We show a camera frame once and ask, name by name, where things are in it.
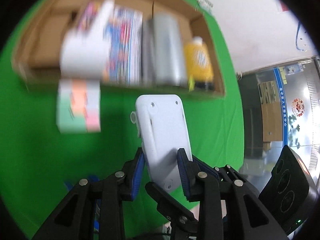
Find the yellow bottle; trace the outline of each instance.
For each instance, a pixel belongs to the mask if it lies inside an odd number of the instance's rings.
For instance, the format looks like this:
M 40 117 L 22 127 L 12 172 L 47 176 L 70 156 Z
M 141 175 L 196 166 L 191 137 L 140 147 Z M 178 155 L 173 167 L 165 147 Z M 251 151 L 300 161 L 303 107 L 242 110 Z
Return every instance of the yellow bottle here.
M 184 46 L 189 90 L 195 87 L 213 90 L 213 70 L 208 48 L 201 37 Z

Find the white wall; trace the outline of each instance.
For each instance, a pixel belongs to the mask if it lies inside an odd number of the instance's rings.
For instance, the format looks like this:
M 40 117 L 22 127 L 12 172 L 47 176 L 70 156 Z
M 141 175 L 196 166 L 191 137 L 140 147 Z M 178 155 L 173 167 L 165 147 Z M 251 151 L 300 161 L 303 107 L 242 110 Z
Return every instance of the white wall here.
M 279 0 L 210 0 L 237 72 L 316 55 L 291 12 L 279 12 Z

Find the brown cardboard box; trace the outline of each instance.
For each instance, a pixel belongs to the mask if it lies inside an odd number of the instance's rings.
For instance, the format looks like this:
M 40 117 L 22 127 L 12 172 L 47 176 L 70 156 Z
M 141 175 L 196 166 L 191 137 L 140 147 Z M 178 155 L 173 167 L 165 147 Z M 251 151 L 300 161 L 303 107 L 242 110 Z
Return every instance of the brown cardboard box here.
M 64 35 L 77 24 L 89 1 L 47 0 L 42 5 L 21 36 L 12 58 L 13 68 L 28 84 L 56 84 L 58 82 L 60 47 Z M 141 11 L 143 20 L 151 18 L 153 13 L 158 11 L 166 11 L 175 15 L 184 43 L 191 41 L 194 36 L 201 36 L 209 49 L 216 90 L 200 93 L 211 97 L 224 96 L 224 84 L 214 45 L 201 12 L 183 0 L 115 0 L 115 3 Z M 152 88 L 152 90 L 153 92 L 165 91 L 163 88 Z M 179 88 L 178 93 L 188 93 L 188 90 Z

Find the green backdrop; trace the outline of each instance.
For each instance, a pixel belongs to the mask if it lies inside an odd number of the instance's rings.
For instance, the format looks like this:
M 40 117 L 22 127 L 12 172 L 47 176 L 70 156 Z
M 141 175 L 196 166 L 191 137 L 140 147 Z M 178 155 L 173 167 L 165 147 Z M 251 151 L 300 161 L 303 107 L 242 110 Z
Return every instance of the green backdrop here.
M 121 169 L 141 145 L 130 121 L 140 92 L 102 92 L 101 132 L 61 134 L 56 126 L 55 91 L 28 91 L 11 67 L 12 50 L 23 26 L 41 4 L 23 17 L 0 55 L 0 190 L 11 215 L 32 237 L 66 195 L 64 181 L 75 184 L 88 175 L 100 179 Z M 195 0 L 186 0 L 193 6 Z M 244 125 L 240 93 L 230 55 L 215 19 L 207 13 L 218 62 L 226 87 L 223 99 L 182 97 L 192 153 L 211 166 L 243 163 Z M 137 199 L 124 203 L 126 236 L 152 230 L 167 222 L 147 195 L 145 168 Z M 178 188 L 172 196 L 191 208 Z

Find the bolt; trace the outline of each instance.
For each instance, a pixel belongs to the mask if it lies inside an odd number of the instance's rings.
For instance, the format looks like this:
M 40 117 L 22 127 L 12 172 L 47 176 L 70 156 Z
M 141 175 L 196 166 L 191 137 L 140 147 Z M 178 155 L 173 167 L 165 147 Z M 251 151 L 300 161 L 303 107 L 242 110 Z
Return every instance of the bolt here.
M 123 172 L 123 171 L 117 171 L 117 172 L 115 173 L 115 176 L 116 176 L 117 178 L 122 178 L 122 177 L 124 176 L 124 172 Z
M 87 185 L 88 184 L 88 180 L 87 179 L 81 179 L 79 180 L 79 185 L 80 186 L 84 186 L 84 185 Z
M 207 176 L 208 176 L 208 174 L 206 174 L 206 173 L 203 172 L 203 171 L 201 171 L 201 172 L 198 173 L 198 177 L 199 177 L 199 178 L 204 179 L 204 178 L 206 178 Z
M 185 216 L 182 216 L 179 218 L 179 221 L 180 223 L 185 224 L 188 221 L 188 219 Z
M 238 187 L 242 187 L 243 186 L 243 181 L 239 180 L 239 179 L 236 179 L 235 180 L 235 185 L 238 186 Z

